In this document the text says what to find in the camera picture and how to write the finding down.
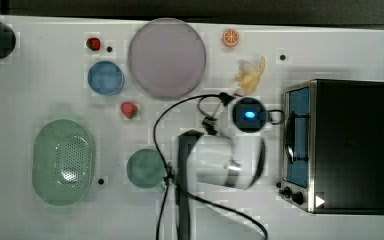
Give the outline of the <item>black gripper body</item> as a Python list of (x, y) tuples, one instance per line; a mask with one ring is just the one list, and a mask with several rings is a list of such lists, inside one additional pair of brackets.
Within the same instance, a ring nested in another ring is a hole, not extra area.
[(244, 97), (233, 105), (231, 112), (235, 126), (245, 133), (259, 132), (267, 122), (267, 111), (257, 99)]

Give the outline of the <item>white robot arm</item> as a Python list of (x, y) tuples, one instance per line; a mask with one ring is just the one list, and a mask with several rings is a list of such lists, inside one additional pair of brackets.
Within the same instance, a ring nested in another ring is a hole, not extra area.
[(216, 130), (189, 130), (177, 138), (177, 240), (268, 240), (264, 227), (231, 220), (218, 212), (229, 207), (198, 195), (200, 183), (247, 190), (264, 171), (264, 105), (252, 97), (230, 97), (223, 105)]

